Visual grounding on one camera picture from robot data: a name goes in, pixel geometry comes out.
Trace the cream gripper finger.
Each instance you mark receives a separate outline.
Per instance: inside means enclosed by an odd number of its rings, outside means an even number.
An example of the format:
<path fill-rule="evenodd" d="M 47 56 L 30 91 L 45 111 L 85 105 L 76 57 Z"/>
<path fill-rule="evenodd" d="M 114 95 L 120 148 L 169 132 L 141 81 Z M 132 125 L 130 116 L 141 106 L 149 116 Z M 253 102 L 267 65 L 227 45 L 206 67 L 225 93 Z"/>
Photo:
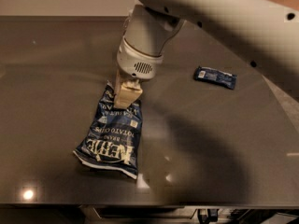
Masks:
<path fill-rule="evenodd" d="M 116 77 L 115 77 L 115 87 L 114 87 L 114 92 L 115 95 L 117 95 L 121 90 L 121 72 L 119 69 L 117 69 L 116 72 Z"/>
<path fill-rule="evenodd" d="M 115 95 L 114 106 L 119 109 L 127 109 L 142 94 L 143 90 L 138 80 L 124 80 L 121 82 L 121 90 Z"/>

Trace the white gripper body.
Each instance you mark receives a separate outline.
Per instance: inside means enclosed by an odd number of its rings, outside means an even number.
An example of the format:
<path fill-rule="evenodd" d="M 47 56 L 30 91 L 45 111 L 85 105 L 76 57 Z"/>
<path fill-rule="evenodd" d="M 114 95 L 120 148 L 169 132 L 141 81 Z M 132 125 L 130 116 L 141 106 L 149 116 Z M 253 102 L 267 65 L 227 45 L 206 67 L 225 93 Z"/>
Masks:
<path fill-rule="evenodd" d="M 135 5 L 121 39 L 117 62 L 128 77 L 151 80 L 163 62 L 164 47 L 184 21 Z"/>

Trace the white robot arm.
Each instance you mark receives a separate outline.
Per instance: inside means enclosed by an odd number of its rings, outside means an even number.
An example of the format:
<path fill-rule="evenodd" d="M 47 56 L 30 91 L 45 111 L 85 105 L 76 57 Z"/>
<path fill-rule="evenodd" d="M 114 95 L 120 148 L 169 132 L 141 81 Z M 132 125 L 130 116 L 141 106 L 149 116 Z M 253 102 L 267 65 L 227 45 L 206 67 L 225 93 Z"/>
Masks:
<path fill-rule="evenodd" d="M 154 78 L 165 44 L 185 21 L 212 35 L 298 98 L 297 10 L 269 0 L 139 0 L 117 51 L 117 108 L 127 108 L 140 97 L 141 83 Z"/>

